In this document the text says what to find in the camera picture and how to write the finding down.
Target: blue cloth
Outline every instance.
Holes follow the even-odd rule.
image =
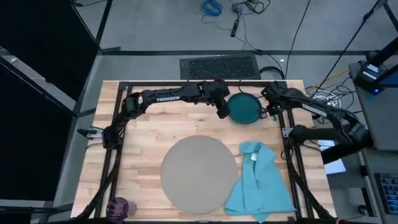
[[[295,211],[274,164],[275,153],[262,142],[250,141],[242,143],[239,151],[244,154],[242,175],[225,204],[226,213],[252,214],[257,222],[262,223],[272,213]]]

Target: blue cable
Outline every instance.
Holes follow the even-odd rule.
[[[223,10],[223,6],[216,0],[204,0],[200,10],[206,16],[219,16]]]

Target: concrete floor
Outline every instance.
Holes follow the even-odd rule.
[[[90,3],[94,0],[81,0]],[[312,1],[295,42],[294,50],[343,50],[359,27],[362,17],[376,0],[316,0]],[[224,6],[219,17],[206,17],[221,27],[231,27],[236,16],[230,10],[228,0],[220,0]],[[307,0],[272,1],[261,15],[245,16],[247,36],[255,48],[264,50],[289,50]],[[104,11],[105,2],[80,7],[78,12],[95,36]],[[229,37],[229,31],[219,30],[214,24],[200,21],[201,1],[195,0],[114,0],[101,41],[102,48],[121,46],[122,50],[240,50],[242,42]],[[398,2],[390,1],[390,7],[398,16]],[[244,38],[244,29],[239,25],[238,37]],[[397,31],[385,10],[378,10],[366,23],[349,50],[381,49],[397,36]],[[83,110],[96,106],[103,80],[173,80],[180,79],[179,59],[192,56],[98,56],[91,71],[83,102]],[[256,56],[259,67],[275,65],[268,56]],[[287,56],[275,55],[285,70]],[[348,64],[362,60],[362,56],[344,56],[332,74],[348,68]],[[288,79],[304,80],[306,86],[323,80],[337,56],[291,56]],[[393,57],[386,65],[398,62]],[[271,73],[263,73],[263,79],[275,79]],[[343,75],[327,85],[343,81]],[[353,89],[351,80],[346,86]],[[60,97],[65,104],[68,99]],[[343,98],[343,107],[351,102],[350,96]],[[356,95],[351,111],[359,111]],[[88,128],[93,116],[78,120],[76,129]],[[74,134],[70,144],[65,168],[60,180],[55,206],[73,203],[80,169],[84,159],[86,139]],[[350,203],[345,189],[333,189],[337,214],[344,218],[359,214],[347,209]],[[52,216],[51,220],[67,218],[69,214]],[[367,217],[363,222],[373,221]]]

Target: black curtain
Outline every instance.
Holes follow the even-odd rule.
[[[77,100],[98,45],[70,0],[3,0],[0,45]]]
[[[0,199],[53,201],[72,114],[9,67],[0,64]]]

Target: wooden tabletop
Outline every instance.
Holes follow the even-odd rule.
[[[252,81],[269,82],[270,80]],[[119,81],[103,82],[93,126],[105,128],[111,124],[118,85]],[[301,80],[288,80],[287,86],[304,91],[303,81]],[[135,86],[132,91],[162,88],[172,88],[172,86]],[[262,90],[262,88],[252,86],[242,86],[241,89],[255,96],[260,96],[260,91]],[[239,92],[238,88],[234,86],[230,86],[229,90],[231,94],[226,97],[226,100],[231,95]],[[263,98],[260,101],[264,106],[266,105],[266,101]],[[307,127],[313,126],[309,112],[294,109],[293,114],[296,124],[302,124]],[[193,103],[173,101],[149,106],[146,114],[128,122],[125,135],[116,196],[133,201],[138,207],[136,214],[130,216],[127,220],[254,221],[250,215],[229,216],[224,212],[223,208],[206,215],[185,213],[173,206],[166,197],[160,183],[163,158],[177,141],[192,135],[211,136],[220,140],[233,153],[239,170],[241,169],[243,158],[243,156],[239,155],[239,144],[249,140],[262,141],[277,154],[275,163],[280,170],[286,187],[290,191],[286,162],[279,156],[284,149],[279,122],[274,121],[273,118],[262,119],[250,125],[236,124],[229,118],[219,119],[216,115],[215,107],[205,104],[194,105]],[[101,142],[101,140],[95,139],[89,141],[88,144],[98,142]],[[306,142],[306,144],[316,147],[310,142]],[[115,155],[116,152],[113,152],[111,161],[114,160]],[[320,153],[302,146],[302,156],[309,189],[331,215],[335,216],[335,209]],[[83,211],[98,190],[104,157],[105,150],[102,145],[91,146],[87,149],[73,205],[72,217]],[[109,189],[104,195],[104,202],[108,201],[108,197]],[[306,214],[303,195],[300,191],[299,197],[302,211]],[[106,203],[103,204],[102,217],[105,216],[105,207]],[[286,221],[287,217],[294,216],[294,213],[274,213],[267,221]]]

